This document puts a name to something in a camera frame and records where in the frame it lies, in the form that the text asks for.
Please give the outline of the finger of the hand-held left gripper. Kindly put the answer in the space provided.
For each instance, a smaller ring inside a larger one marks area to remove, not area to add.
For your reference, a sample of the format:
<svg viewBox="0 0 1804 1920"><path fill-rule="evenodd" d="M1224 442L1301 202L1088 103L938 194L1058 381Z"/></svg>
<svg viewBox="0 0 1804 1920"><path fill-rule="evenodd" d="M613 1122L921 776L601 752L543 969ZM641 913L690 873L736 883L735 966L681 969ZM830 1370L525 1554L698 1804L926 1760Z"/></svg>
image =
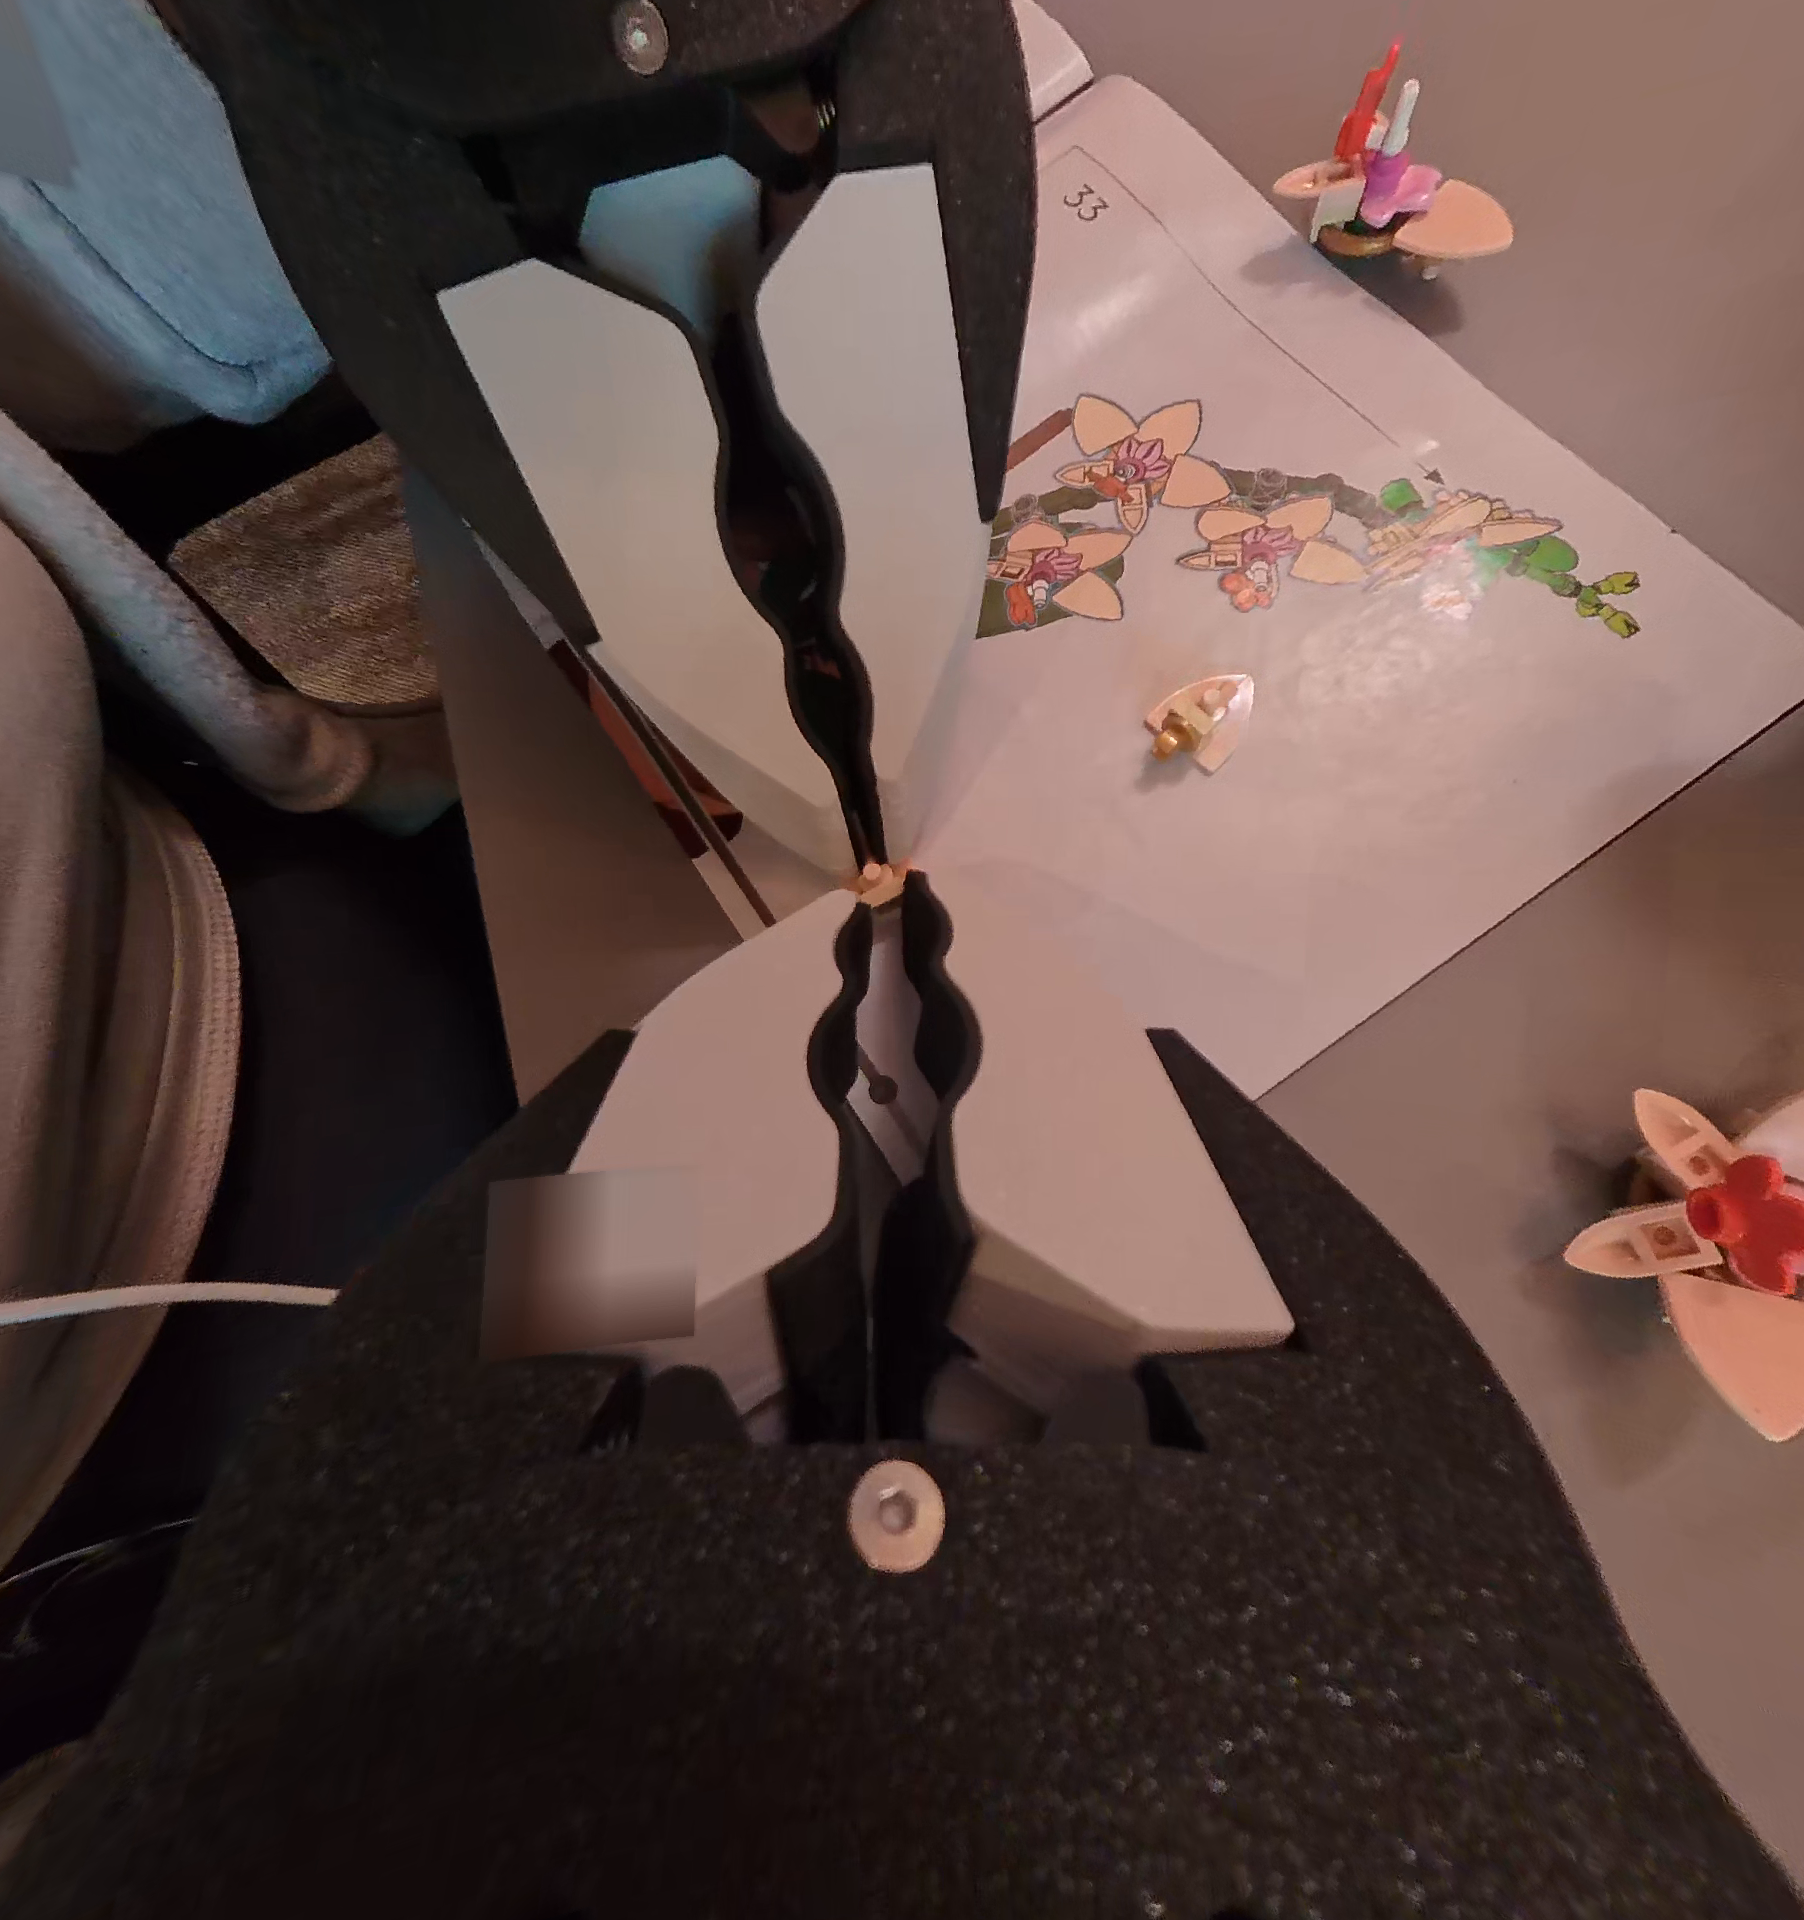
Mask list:
<svg viewBox="0 0 1804 1920"><path fill-rule="evenodd" d="M988 554L933 167L838 173L766 269L756 320L777 406L836 501L875 794L888 852L914 859Z"/></svg>
<svg viewBox="0 0 1804 1920"><path fill-rule="evenodd" d="M677 165L555 221L552 258L438 294L613 685L745 820L875 862L868 674L842 519L759 331L765 184Z"/></svg>

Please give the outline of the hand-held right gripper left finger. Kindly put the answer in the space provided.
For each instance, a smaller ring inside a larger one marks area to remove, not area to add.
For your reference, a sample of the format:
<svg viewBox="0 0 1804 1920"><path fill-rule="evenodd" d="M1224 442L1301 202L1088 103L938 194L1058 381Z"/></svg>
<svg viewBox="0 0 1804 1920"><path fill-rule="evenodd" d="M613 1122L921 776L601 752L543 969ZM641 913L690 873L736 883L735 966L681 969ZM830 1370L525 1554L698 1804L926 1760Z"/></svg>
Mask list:
<svg viewBox="0 0 1804 1920"><path fill-rule="evenodd" d="M824 895L632 1034L572 1163L563 1259L598 1351L710 1370L745 1427L865 1435L868 1302L850 1093L875 916Z"/></svg>

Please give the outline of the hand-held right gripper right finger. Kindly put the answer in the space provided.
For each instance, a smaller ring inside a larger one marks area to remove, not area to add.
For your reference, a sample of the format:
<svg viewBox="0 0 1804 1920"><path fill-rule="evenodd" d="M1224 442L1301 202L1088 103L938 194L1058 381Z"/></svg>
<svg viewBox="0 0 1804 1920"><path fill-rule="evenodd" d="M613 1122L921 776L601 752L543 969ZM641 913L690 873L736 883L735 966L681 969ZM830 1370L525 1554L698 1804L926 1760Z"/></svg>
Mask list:
<svg viewBox="0 0 1804 1920"><path fill-rule="evenodd" d="M978 879L906 873L902 972L930 1092L887 1218L887 1435L969 1360L1051 1415L1097 1373L1296 1335L1151 1034Z"/></svg>

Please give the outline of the grey desk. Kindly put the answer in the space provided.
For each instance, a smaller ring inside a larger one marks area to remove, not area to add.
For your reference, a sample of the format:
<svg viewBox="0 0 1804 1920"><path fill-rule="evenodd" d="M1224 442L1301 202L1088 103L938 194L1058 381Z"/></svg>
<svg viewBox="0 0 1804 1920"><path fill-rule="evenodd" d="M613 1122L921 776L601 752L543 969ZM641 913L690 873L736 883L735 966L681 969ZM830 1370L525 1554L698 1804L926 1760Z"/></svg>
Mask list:
<svg viewBox="0 0 1804 1920"><path fill-rule="evenodd" d="M1378 294L1804 624L1804 4L1051 4L1269 184L1394 38L1416 150L1516 217ZM1631 1092L1804 1092L1804 707L1266 1092L1506 1373L1689 1739L1804 1889L1804 1435L1562 1265Z"/></svg>

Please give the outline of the light blue cloth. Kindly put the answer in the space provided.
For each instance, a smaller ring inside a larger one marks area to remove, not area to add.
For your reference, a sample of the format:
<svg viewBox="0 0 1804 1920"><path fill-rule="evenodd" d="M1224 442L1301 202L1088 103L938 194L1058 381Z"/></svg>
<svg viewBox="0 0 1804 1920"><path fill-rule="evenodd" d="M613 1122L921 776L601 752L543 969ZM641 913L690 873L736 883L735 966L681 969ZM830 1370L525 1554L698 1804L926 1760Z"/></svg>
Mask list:
<svg viewBox="0 0 1804 1920"><path fill-rule="evenodd" d="M122 451L328 366L170 6L0 4L0 409Z"/></svg>

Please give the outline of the brown thin rod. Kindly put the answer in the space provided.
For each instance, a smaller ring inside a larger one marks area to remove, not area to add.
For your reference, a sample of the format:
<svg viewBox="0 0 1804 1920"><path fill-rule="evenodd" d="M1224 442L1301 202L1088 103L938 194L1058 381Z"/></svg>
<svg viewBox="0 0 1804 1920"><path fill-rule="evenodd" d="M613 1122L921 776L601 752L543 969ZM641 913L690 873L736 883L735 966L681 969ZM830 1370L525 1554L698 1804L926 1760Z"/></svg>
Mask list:
<svg viewBox="0 0 1804 1920"><path fill-rule="evenodd" d="M698 873L713 887L736 931L744 937L756 937L777 923L777 910L765 896L760 886L745 873L745 864L735 849L735 834L726 832L727 825L744 825L739 811L713 794L695 767L675 755L672 741L650 718L641 715L626 692L589 658L584 646L569 637L555 637L549 655L584 697L589 709L610 732L610 741L626 758L647 798L684 844L684 852L698 862Z"/></svg>

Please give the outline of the brown woven chair seat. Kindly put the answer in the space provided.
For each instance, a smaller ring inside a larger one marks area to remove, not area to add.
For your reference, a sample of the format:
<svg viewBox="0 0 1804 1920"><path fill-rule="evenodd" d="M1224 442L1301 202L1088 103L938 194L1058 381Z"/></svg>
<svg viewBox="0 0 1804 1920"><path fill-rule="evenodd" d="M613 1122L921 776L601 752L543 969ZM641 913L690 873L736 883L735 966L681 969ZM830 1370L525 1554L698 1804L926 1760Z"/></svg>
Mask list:
<svg viewBox="0 0 1804 1920"><path fill-rule="evenodd" d="M404 718L441 701L385 434L189 531L170 571L314 704Z"/></svg>

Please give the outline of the cream petal toy piece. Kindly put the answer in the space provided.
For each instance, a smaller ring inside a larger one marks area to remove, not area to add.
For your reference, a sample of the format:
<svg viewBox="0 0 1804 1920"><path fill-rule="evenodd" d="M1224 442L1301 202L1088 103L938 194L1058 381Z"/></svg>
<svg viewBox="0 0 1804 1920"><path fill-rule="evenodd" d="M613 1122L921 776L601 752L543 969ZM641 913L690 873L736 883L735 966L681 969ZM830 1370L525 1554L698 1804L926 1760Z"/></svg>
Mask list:
<svg viewBox="0 0 1804 1920"><path fill-rule="evenodd" d="M1254 701L1257 683L1240 671L1179 685L1146 713L1151 767L1188 762L1218 776L1249 728Z"/></svg>

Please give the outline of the toy flower instruction booklet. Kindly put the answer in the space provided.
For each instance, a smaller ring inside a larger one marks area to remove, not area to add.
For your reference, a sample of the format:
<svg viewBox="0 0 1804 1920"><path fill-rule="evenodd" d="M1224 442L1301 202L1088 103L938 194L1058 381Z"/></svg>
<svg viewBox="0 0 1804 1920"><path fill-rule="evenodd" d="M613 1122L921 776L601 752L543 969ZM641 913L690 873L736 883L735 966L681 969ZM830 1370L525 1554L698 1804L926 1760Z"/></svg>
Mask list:
<svg viewBox="0 0 1804 1920"><path fill-rule="evenodd" d="M1202 482L1269 537L1227 591L1200 504L1097 567L1120 615L988 591L915 849L1266 1093L1804 701L1804 627L1316 252L1166 100L1042 118L1008 504L1082 396L1200 409ZM1240 671L1218 776L1146 713Z"/></svg>

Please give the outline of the toy flower with pink centre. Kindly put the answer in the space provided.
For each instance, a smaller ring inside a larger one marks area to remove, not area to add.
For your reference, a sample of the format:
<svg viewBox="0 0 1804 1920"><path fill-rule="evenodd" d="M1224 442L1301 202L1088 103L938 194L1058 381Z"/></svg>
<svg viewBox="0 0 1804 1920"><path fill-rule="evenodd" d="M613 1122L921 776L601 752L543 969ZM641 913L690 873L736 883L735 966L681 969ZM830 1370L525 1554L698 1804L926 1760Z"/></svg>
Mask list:
<svg viewBox="0 0 1804 1920"><path fill-rule="evenodd" d="M1403 41L1367 68L1327 159L1273 182L1307 209L1307 241L1336 263L1395 258L1436 284L1448 269L1504 257L1516 223L1486 188L1416 162L1421 80L1398 78Z"/></svg>

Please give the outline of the toy flower with red centre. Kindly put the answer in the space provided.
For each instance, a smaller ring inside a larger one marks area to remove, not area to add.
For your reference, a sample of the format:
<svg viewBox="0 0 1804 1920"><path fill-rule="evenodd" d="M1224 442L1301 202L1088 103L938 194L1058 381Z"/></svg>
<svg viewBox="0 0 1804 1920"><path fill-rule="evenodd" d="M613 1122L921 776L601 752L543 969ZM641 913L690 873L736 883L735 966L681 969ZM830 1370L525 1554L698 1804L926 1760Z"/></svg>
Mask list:
<svg viewBox="0 0 1804 1920"><path fill-rule="evenodd" d="M1653 1283L1662 1317L1719 1399L1762 1441L1804 1432L1804 1092L1743 1132L1655 1087L1634 1092L1653 1195L1576 1241L1585 1277Z"/></svg>

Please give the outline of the person's beige clothing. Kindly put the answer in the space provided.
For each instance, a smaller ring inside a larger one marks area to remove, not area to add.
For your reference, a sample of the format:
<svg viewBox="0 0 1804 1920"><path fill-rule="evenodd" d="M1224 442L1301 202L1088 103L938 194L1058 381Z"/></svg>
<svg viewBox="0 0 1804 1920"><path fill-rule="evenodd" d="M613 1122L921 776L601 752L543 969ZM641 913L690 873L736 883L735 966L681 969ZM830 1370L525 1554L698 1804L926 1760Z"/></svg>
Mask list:
<svg viewBox="0 0 1804 1920"><path fill-rule="evenodd" d="M189 1278L237 1075L221 879L106 762L91 646L0 521L0 1308Z"/></svg>

